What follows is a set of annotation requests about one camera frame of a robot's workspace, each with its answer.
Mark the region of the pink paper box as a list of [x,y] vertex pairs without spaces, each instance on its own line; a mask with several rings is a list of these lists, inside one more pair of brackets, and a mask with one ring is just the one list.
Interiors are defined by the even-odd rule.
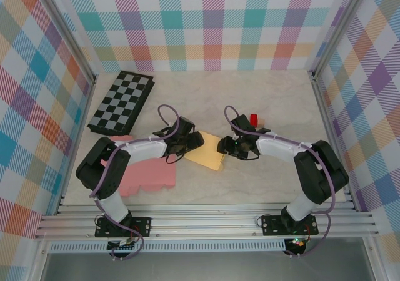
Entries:
[[176,183],[176,166],[166,162],[167,144],[163,139],[147,137],[132,139],[129,136],[111,137],[109,156],[98,183],[96,195],[106,189],[119,192],[121,197],[171,188]]

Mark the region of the aluminium frame post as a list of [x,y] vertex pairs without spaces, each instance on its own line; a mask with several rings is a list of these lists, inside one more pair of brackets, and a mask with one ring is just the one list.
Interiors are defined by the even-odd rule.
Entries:
[[327,66],[349,23],[363,0],[333,0],[316,45],[306,63],[312,81],[316,81]]
[[49,14],[53,24],[59,31],[61,37],[65,40],[67,47],[69,48],[72,56],[75,58],[79,68],[82,70],[83,74],[91,82],[91,84],[96,83],[96,75],[91,69],[89,63],[86,60],[78,42],[75,40],[73,33],[71,32],[62,12],[59,10],[57,4],[54,0],[40,0],[47,13]]

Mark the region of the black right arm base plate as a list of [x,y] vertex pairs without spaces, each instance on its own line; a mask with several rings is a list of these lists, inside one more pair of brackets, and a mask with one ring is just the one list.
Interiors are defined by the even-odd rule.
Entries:
[[286,220],[281,215],[263,215],[260,219],[259,226],[262,228],[263,236],[319,234],[316,218],[313,215],[308,215],[298,222],[291,217]]

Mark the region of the aluminium frame rail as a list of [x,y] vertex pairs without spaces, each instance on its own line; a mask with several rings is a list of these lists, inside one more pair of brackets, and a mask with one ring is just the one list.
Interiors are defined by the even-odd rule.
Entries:
[[[283,204],[130,205],[133,216],[150,217],[150,239],[249,239],[262,236],[259,217],[277,215]],[[100,211],[93,205],[62,205],[56,215],[42,218],[37,239],[93,239]],[[330,238],[376,237],[369,212],[340,202],[329,217],[317,215],[319,233]]]

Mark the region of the yellow paper box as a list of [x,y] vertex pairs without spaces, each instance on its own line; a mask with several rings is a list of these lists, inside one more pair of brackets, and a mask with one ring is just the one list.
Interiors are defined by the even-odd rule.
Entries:
[[204,131],[199,131],[199,133],[204,139],[204,144],[188,152],[184,158],[209,169],[222,171],[223,160],[226,155],[217,151],[221,138]]

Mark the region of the grey metal panel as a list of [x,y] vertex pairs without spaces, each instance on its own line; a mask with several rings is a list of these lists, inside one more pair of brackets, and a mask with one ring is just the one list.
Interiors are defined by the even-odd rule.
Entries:
[[112,261],[107,254],[51,254],[41,281],[375,281],[361,259],[281,254],[165,253]]

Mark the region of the black chessboard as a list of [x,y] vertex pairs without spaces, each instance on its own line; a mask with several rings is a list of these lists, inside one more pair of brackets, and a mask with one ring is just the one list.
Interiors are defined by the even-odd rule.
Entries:
[[128,135],[153,86],[152,76],[120,71],[89,121],[89,130],[105,136]]

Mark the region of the aluminium side rail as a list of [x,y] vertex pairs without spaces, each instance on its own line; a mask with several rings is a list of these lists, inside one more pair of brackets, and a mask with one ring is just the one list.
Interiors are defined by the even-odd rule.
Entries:
[[[314,92],[314,95],[316,98],[316,102],[318,104],[319,112],[320,112],[320,115],[321,115],[321,118],[322,118],[322,121],[324,124],[324,128],[325,128],[325,131],[327,134],[328,141],[331,144],[332,149],[335,152],[335,154],[337,155],[338,159],[341,161],[342,165],[344,167],[346,167],[344,160],[342,158],[342,155],[340,153],[340,150],[339,150],[338,140],[335,135],[334,126],[329,118],[328,107],[324,101],[323,94],[322,94],[321,89],[318,84],[318,80],[314,77],[312,72],[308,72],[308,76],[309,76],[311,86],[312,86],[312,89],[313,89],[313,92]],[[357,208],[357,204],[354,201],[350,183],[348,183],[347,185],[344,186],[343,192],[344,192],[344,195],[346,198],[346,202],[351,203],[352,210],[357,212],[358,208]]]
[[81,138],[83,136],[83,131],[84,128],[86,126],[86,119],[90,110],[90,106],[91,106],[91,102],[93,99],[93,95],[94,95],[94,91],[96,88],[96,83],[98,80],[98,76],[95,76],[94,79],[91,81],[91,85],[89,87],[89,92],[88,92],[88,96],[86,99],[86,103],[84,105],[84,110],[82,112],[80,121],[79,121],[79,129],[77,130],[77,137],[74,141],[74,145],[72,146],[72,151],[71,151],[71,158],[67,167],[67,171],[66,171],[66,175],[64,180],[62,181],[61,185],[62,187],[60,188],[60,193],[58,193],[57,195],[57,200],[56,200],[56,204],[54,206],[54,211],[52,213],[52,215],[57,215],[58,214],[58,209],[59,206],[62,205],[62,202],[65,198],[67,189],[68,189],[68,185],[69,185],[69,181],[71,179],[72,176],[72,172],[73,172],[73,167],[74,167],[74,163],[78,154],[78,150],[79,150],[79,145],[81,142]]

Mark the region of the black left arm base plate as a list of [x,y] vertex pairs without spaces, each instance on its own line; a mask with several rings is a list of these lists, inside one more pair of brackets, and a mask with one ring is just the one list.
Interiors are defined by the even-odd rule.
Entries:
[[[131,217],[124,219],[122,225],[139,232],[143,237],[149,237],[151,231],[150,217]],[[131,232],[118,227],[105,217],[98,217],[95,221],[95,237],[130,237]]]

